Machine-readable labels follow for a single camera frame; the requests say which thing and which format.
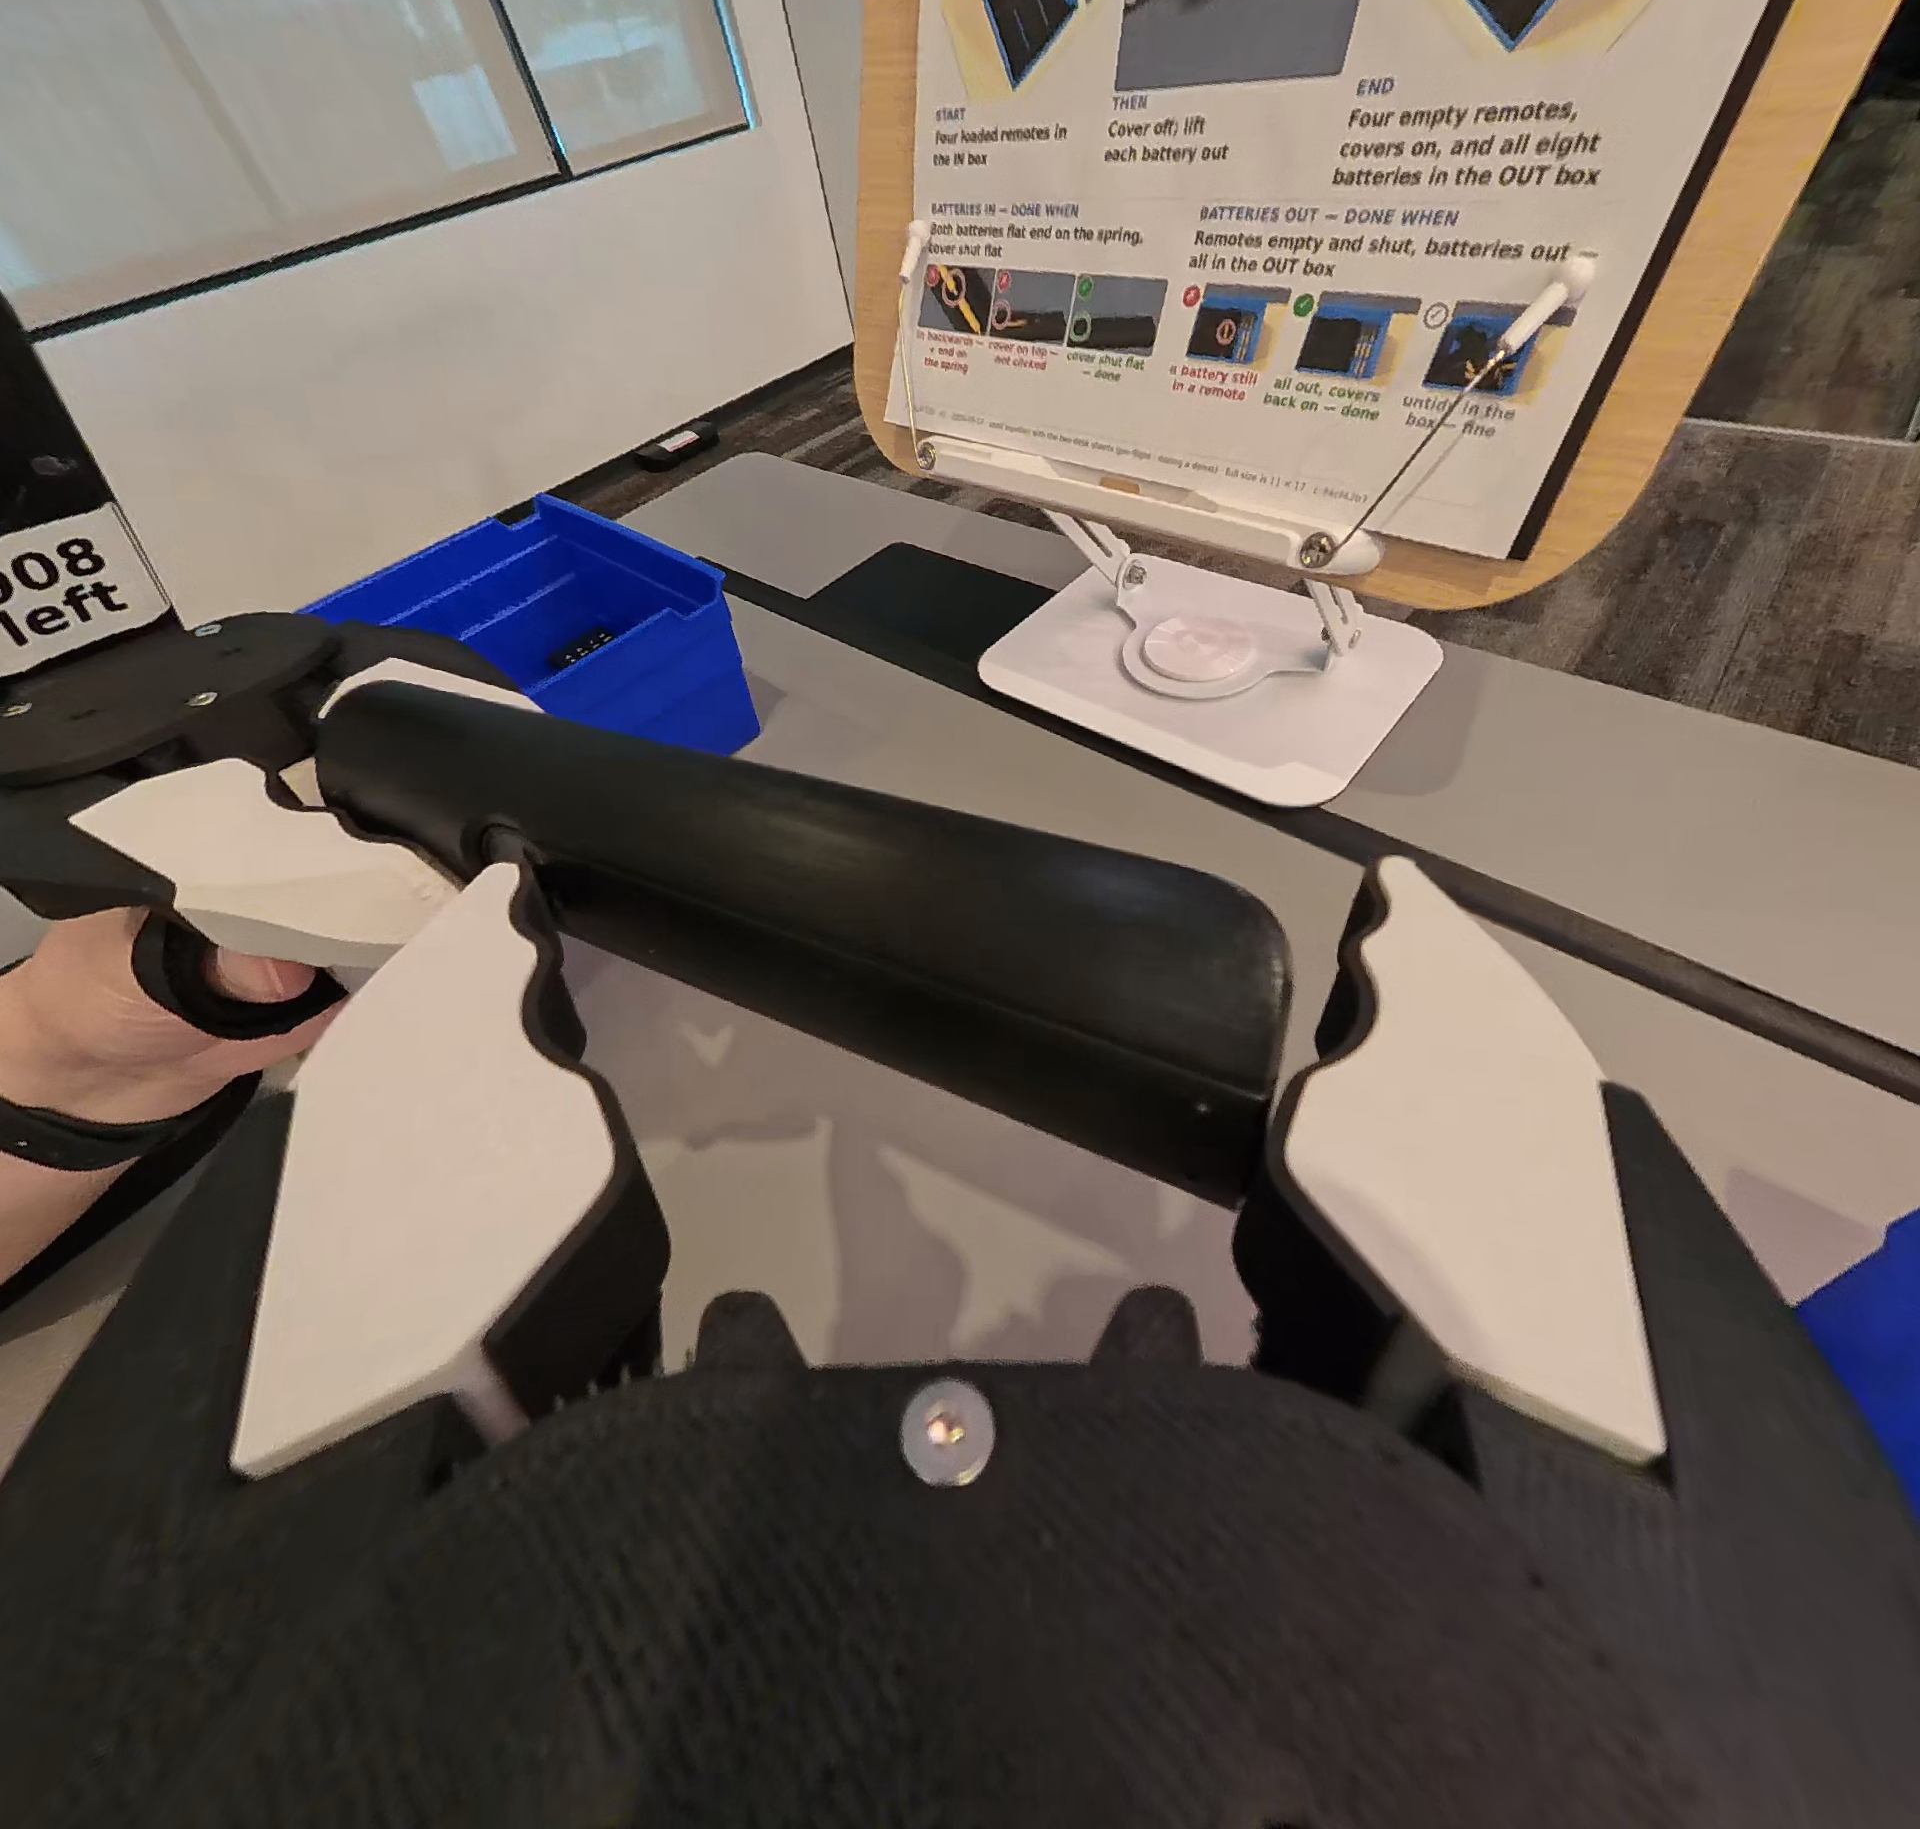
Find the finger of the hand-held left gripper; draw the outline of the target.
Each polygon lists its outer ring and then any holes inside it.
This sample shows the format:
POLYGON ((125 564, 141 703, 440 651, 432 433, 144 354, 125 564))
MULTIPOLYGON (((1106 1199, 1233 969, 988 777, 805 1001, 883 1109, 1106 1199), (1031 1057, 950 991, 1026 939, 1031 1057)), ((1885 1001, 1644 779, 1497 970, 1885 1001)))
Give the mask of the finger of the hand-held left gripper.
POLYGON ((379 660, 362 670, 345 677, 329 694, 323 698, 318 707, 318 722, 342 703, 348 694, 357 690, 369 690, 375 686, 404 686, 417 690, 431 690, 437 694, 460 696, 476 703, 489 703, 492 707, 520 709, 520 693, 509 687, 499 687, 492 684, 476 681, 465 675, 456 675, 444 669, 424 667, 410 660, 379 660))
POLYGON ((406 849, 280 805, 248 760, 122 787, 69 824, 158 877, 175 919, 234 953, 392 956, 458 897, 406 849))

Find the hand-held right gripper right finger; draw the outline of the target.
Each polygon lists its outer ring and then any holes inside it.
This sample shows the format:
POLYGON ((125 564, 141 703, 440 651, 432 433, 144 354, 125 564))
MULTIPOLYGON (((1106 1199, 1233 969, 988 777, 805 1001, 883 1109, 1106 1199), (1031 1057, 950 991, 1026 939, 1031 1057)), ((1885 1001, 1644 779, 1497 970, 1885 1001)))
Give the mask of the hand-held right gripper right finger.
POLYGON ((1388 1299, 1419 1412, 1453 1379, 1628 1464, 1667 1455, 1602 1073, 1544 989, 1408 857, 1340 949, 1356 1043, 1300 1080, 1286 1184, 1388 1299))

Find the person's left hand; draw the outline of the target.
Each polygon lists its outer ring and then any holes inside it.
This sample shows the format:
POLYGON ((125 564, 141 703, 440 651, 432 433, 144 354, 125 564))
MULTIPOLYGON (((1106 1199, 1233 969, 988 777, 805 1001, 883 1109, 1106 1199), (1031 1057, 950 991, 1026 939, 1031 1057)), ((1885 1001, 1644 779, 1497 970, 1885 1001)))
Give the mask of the person's left hand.
POLYGON ((225 1041, 162 1010, 136 983, 147 915, 108 908, 46 927, 1 976, 1 1097, 99 1124, 175 1119, 231 1080, 300 1059, 342 1011, 291 1030, 225 1041))

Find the blue plastic bin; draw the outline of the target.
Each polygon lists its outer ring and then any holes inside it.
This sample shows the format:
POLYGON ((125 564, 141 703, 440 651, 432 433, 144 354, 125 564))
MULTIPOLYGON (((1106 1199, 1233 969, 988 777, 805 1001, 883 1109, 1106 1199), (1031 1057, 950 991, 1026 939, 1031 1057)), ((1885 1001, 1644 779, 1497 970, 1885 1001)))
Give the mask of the blue plastic bin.
POLYGON ((328 624, 434 634, 501 670, 535 707, 611 733, 731 757, 759 736, 723 578, 634 530, 537 497, 306 607, 328 624), (605 625, 617 641, 550 670, 605 625))
POLYGON ((1873 1256, 1810 1292, 1798 1315, 1917 1505, 1917 1213, 1889 1225, 1873 1256))

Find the black framed window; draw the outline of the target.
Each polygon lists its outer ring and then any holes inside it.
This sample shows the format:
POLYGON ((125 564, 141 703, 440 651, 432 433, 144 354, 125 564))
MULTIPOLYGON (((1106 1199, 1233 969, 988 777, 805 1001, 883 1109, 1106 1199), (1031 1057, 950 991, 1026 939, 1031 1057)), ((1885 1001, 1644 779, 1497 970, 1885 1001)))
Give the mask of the black framed window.
POLYGON ((1 280, 110 318, 747 129, 728 0, 1 0, 1 280))

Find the black wristband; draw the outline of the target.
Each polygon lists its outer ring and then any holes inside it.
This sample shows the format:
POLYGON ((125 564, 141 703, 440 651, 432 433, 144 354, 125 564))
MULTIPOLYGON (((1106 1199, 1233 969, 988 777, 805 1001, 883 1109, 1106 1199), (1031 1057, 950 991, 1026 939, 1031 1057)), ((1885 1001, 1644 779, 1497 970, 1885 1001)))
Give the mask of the black wristband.
POLYGON ((1 1098, 1 1153, 35 1170, 125 1170, 194 1132, 214 1103, 161 1121, 94 1122, 1 1098))

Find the black wrist rest pad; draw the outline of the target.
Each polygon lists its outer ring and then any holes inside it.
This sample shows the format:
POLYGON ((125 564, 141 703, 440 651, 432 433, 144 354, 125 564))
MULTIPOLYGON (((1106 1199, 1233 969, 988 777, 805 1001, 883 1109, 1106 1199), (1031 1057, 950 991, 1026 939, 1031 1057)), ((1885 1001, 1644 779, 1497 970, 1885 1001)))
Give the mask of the black wrist rest pad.
POLYGON ((146 1262, 182 1270, 190 1292, 228 1300, 237 1272, 257 1289, 284 1153, 291 1088, 264 1083, 215 1141, 189 1149, 189 1166, 136 1166, 42 1259, 4 1284, 5 1342, 110 1304, 151 1279, 146 1262))

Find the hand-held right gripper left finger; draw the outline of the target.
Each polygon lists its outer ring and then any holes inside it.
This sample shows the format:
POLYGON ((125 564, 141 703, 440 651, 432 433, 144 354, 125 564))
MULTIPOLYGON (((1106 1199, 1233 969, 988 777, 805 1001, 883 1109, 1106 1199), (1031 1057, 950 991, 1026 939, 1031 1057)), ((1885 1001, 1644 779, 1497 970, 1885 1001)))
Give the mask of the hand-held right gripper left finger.
POLYGON ((530 878, 490 866, 379 969, 300 1072, 228 1464, 269 1478, 450 1399, 529 1425, 484 1342, 614 1181, 590 1080, 543 1053, 530 878))

